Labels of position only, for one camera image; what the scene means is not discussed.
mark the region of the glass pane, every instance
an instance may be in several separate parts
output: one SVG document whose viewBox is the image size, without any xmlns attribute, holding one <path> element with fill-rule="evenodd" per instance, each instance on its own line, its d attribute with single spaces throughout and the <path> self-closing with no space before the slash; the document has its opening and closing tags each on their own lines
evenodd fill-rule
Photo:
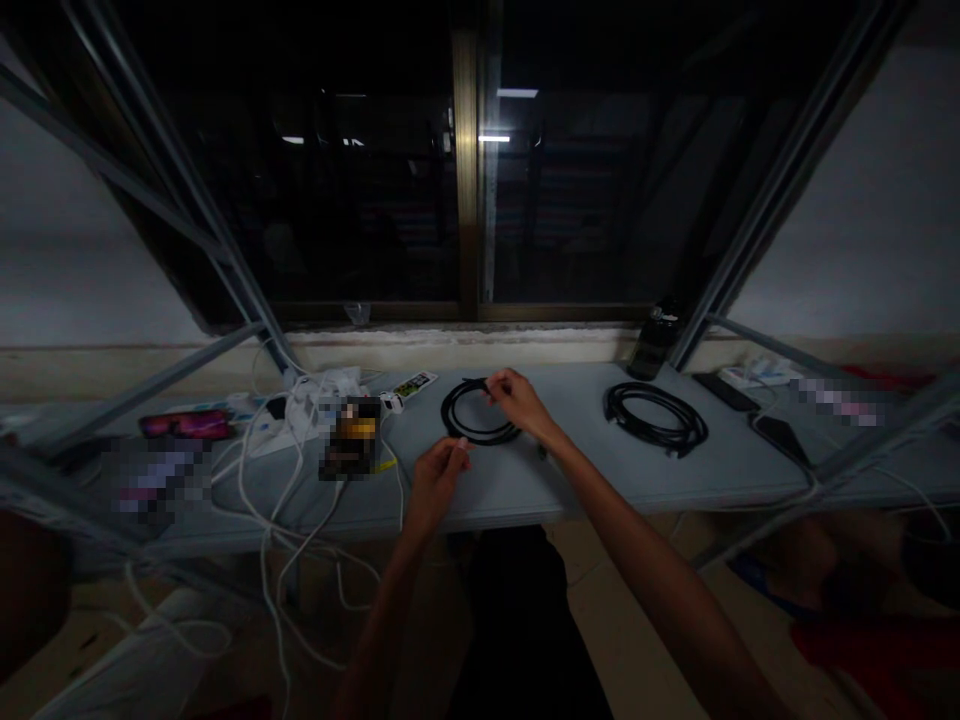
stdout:
<svg viewBox="0 0 960 720">
<path fill-rule="evenodd" d="M 855 8 L 537 0 L 489 12 L 483 300 L 692 300 Z"/>
<path fill-rule="evenodd" d="M 427 5 L 118 7 L 271 300 L 458 297 L 450 30 Z"/>
</svg>

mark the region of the hand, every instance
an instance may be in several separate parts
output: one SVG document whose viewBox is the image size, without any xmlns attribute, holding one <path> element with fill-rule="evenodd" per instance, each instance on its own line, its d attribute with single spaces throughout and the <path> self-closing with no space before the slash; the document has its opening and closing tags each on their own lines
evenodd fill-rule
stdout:
<svg viewBox="0 0 960 720">
<path fill-rule="evenodd" d="M 487 378 L 487 391 L 504 415 L 521 430 L 542 443 L 562 436 L 563 431 L 537 397 L 533 385 L 523 375 L 504 368 Z"/>
<path fill-rule="evenodd" d="M 469 470 L 466 438 L 441 438 L 417 460 L 413 470 L 413 492 L 403 524 L 403 534 L 417 542 L 427 542 L 437 532 L 440 521 L 450 509 L 457 476 Z"/>
</svg>

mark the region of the wall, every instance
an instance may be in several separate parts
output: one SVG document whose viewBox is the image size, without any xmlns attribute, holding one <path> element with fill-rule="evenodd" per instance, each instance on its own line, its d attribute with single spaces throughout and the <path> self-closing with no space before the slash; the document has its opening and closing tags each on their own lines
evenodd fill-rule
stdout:
<svg viewBox="0 0 960 720">
<path fill-rule="evenodd" d="M 28 79 L 0 37 L 0 62 Z M 0 99 L 0 347 L 204 341 L 103 182 Z"/>
<path fill-rule="evenodd" d="M 731 316 L 826 360 L 960 354 L 958 12 L 926 2 L 748 280 Z M 0 44 L 0 60 L 10 62 Z M 102 397 L 209 341 L 106 189 L 0 101 L 2 400 Z M 294 336 L 301 359 L 439 369 L 623 357 L 626 328 L 505 327 Z M 746 343 L 704 343 L 695 369 Z M 255 346 L 172 392 L 247 387 Z M 273 377 L 261 358 L 258 377 Z"/>
<path fill-rule="evenodd" d="M 815 337 L 960 332 L 960 51 L 888 56 L 730 317 Z"/>
</svg>

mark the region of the black pants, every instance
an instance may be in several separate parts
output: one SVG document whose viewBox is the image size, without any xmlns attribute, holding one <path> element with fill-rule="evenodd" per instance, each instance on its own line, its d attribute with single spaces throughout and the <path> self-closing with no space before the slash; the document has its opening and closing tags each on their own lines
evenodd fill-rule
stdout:
<svg viewBox="0 0 960 720">
<path fill-rule="evenodd" d="M 539 525 L 488 530 L 467 575 L 474 638 L 447 717 L 610 718 Z"/>
</svg>

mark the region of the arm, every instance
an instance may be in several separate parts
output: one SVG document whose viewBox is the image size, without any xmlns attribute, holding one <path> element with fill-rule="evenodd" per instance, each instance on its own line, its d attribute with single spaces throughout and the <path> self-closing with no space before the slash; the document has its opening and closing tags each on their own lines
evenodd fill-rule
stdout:
<svg viewBox="0 0 960 720">
<path fill-rule="evenodd" d="M 333 702 L 337 720 L 387 716 L 417 571 L 450 507 L 457 476 L 470 468 L 470 449 L 465 439 L 443 438 L 417 460 L 403 532 Z"/>
<path fill-rule="evenodd" d="M 487 386 L 511 422 L 559 462 L 610 559 L 710 717 L 790 717 L 699 575 L 573 444 L 530 382 L 501 370 Z"/>
</svg>

